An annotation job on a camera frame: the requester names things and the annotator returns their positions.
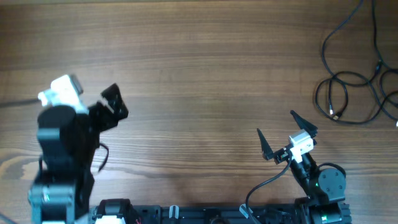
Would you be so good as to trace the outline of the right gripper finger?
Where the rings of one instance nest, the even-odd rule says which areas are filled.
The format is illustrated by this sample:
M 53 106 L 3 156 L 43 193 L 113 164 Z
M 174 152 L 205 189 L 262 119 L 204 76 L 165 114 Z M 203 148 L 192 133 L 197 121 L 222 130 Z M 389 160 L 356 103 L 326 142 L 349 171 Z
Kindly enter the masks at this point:
M 300 129 L 304 129 L 309 135 L 314 138 L 317 133 L 318 133 L 318 128 L 307 121 L 306 119 L 303 119 L 301 116 L 299 116 L 294 110 L 290 111 L 290 114 L 293 116 L 295 122 L 299 126 Z
M 268 144 L 262 131 L 259 128 L 257 128 L 257 134 L 259 136 L 259 140 L 261 143 L 261 150 L 262 150 L 263 158 L 267 161 L 273 159 L 274 158 L 273 150 L 271 149 L 270 145 Z

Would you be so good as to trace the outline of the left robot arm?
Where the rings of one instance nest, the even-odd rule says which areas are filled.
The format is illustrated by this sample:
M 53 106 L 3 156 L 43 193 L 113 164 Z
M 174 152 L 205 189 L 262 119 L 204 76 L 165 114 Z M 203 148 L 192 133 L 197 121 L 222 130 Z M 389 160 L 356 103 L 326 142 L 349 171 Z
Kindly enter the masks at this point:
M 94 185 L 91 164 L 100 147 L 100 134 L 127 118 L 128 109 L 117 84 L 97 101 L 78 110 L 69 103 L 50 106 L 37 119 L 42 149 L 39 171 L 28 192 L 33 223 L 75 223 L 90 210 Z

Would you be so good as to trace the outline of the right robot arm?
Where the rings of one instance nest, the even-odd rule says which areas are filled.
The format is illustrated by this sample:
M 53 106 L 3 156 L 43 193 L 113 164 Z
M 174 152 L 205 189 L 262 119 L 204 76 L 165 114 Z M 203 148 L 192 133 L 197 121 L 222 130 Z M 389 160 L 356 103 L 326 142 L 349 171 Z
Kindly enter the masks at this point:
M 318 165 L 310 151 L 317 144 L 318 128 L 291 111 L 300 131 L 289 136 L 289 144 L 273 151 L 262 131 L 257 130 L 262 156 L 276 164 L 286 162 L 285 168 L 271 179 L 255 186 L 246 196 L 241 208 L 247 209 L 246 217 L 254 223 L 300 223 L 300 224 L 347 224 L 352 222 L 349 205 L 345 203 L 346 171 L 334 163 Z M 248 205 L 251 194 L 291 170 L 293 177 L 306 196 L 291 204 L 266 205 L 253 209 Z

